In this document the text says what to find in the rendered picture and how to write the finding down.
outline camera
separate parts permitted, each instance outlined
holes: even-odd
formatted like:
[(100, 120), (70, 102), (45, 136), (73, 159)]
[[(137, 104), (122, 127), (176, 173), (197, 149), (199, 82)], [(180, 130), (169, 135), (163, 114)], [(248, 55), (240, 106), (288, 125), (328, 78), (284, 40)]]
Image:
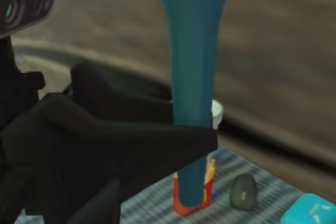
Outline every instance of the camera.
[(0, 39), (48, 18), (54, 0), (0, 0)]

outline blue soap bar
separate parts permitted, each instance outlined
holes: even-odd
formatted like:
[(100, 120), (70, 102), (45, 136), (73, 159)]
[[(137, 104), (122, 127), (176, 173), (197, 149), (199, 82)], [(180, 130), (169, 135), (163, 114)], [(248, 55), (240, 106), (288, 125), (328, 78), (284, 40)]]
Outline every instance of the blue soap bar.
[(302, 195), (281, 219), (281, 224), (334, 223), (336, 223), (336, 205), (315, 194)]

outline striped cloth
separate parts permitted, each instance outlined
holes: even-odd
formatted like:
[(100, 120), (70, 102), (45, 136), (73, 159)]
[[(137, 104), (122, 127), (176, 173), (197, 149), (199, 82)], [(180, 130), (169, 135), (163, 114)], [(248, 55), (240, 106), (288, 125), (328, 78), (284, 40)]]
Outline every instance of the striped cloth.
[[(213, 203), (181, 217), (172, 209), (172, 176), (150, 186), (122, 205), (121, 224), (276, 224), (302, 192), (241, 157), (219, 148)], [(258, 205), (252, 212), (234, 210), (228, 200), (230, 182), (249, 173), (258, 183)], [(16, 224), (42, 224), (40, 218), (21, 215)]]

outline blue cylinder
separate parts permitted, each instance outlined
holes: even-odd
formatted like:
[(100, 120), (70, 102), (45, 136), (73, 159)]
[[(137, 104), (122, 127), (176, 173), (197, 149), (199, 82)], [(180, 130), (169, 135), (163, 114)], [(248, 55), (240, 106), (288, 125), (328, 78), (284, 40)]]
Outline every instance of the blue cylinder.
[[(210, 127), (218, 27), (226, 0), (160, 1), (170, 34), (174, 123)], [(202, 203), (205, 168), (203, 157), (178, 171), (183, 206)]]

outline dark gray computer mouse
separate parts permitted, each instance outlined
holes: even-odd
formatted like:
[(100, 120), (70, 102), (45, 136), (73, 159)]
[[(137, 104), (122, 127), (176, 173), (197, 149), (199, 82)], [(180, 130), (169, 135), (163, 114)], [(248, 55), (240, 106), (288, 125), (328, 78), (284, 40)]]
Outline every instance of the dark gray computer mouse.
[(232, 182), (230, 204), (238, 210), (251, 211), (257, 205), (257, 183), (249, 174), (240, 174)]

